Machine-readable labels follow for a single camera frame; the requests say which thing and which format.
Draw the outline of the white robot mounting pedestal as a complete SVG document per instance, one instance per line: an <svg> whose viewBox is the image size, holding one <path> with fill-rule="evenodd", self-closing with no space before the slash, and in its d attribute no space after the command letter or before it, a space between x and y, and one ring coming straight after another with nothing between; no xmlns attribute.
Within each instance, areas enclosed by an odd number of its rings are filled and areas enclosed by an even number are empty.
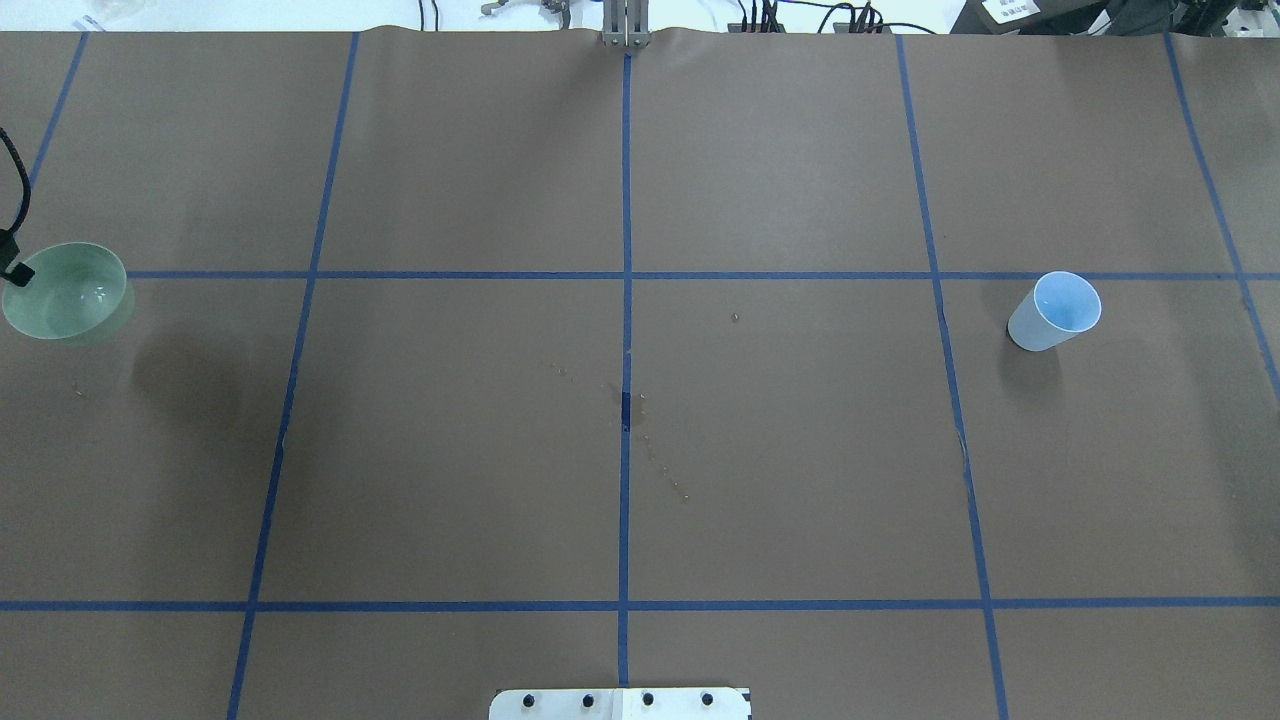
<svg viewBox="0 0 1280 720"><path fill-rule="evenodd" d="M750 691L732 687L509 689L489 719L751 719Z"/></svg>

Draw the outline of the aluminium frame post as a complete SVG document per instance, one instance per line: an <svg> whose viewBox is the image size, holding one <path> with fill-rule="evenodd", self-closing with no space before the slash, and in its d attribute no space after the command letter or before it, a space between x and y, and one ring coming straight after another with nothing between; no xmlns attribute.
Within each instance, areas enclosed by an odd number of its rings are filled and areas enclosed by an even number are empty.
<svg viewBox="0 0 1280 720"><path fill-rule="evenodd" d="M602 1L602 42L607 47L640 49L649 45L648 0L604 0Z"/></svg>

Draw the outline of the pale green ceramic bowl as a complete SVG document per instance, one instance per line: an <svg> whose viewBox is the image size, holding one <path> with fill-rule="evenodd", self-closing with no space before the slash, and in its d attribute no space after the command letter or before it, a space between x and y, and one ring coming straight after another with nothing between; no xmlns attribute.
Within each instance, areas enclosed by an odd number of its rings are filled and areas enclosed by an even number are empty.
<svg viewBox="0 0 1280 720"><path fill-rule="evenodd" d="M3 315L17 332L68 346L101 343L124 328L136 307L123 260L88 242L51 246L32 255L28 284L3 292Z"/></svg>

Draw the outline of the light blue plastic cup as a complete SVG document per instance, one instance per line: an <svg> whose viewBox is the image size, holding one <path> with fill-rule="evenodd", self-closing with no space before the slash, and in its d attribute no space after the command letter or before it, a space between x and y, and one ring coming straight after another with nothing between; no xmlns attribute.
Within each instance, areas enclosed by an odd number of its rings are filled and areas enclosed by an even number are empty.
<svg viewBox="0 0 1280 720"><path fill-rule="evenodd" d="M1010 315L1010 340L1029 352L1043 352L1091 331L1102 315L1094 286L1070 272L1042 275Z"/></svg>

